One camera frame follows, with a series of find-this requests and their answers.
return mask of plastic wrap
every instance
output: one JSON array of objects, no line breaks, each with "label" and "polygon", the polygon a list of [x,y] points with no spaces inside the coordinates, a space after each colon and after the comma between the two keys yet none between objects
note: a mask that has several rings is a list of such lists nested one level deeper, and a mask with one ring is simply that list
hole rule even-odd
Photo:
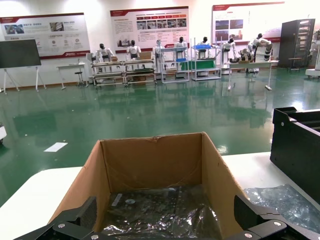
[{"label": "plastic wrap", "polygon": [[112,193],[102,232],[121,240],[221,239],[201,185]]},{"label": "plastic wrap", "polygon": [[250,202],[275,208],[286,220],[320,234],[320,212],[291,185],[246,188]]}]

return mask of open cardboard box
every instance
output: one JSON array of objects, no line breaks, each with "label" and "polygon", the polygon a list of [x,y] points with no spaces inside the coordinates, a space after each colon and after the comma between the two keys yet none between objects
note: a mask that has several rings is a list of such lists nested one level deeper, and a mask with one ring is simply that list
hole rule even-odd
[{"label": "open cardboard box", "polygon": [[241,232],[234,197],[244,193],[205,132],[99,140],[50,221],[96,196],[98,232],[113,192],[198,184],[217,215],[222,237]]}]

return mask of robot workstation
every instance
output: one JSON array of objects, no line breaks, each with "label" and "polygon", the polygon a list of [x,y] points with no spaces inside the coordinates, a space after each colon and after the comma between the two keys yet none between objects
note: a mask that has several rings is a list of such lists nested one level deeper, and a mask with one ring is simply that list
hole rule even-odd
[{"label": "robot workstation", "polygon": [[[87,54],[95,87],[116,84],[127,87],[130,84],[146,82],[157,84],[158,80],[164,84],[188,82],[190,75],[194,81],[216,80],[221,79],[221,75],[231,74],[231,68],[235,68],[234,65],[231,67],[231,64],[237,64],[239,69],[245,68],[247,74],[256,74],[259,68],[255,67],[254,63],[269,62],[273,52],[273,44],[263,38],[261,33],[238,52],[233,37],[228,41],[221,39],[220,43],[209,43],[205,36],[201,42],[196,43],[194,40],[190,51],[182,36],[173,47],[162,46],[160,39],[156,40],[154,45],[152,51],[142,52],[136,41],[131,40],[125,50],[125,60],[118,60],[110,48],[100,43],[95,54]],[[258,53],[258,48],[265,48],[263,58],[259,57],[261,53]]]}]

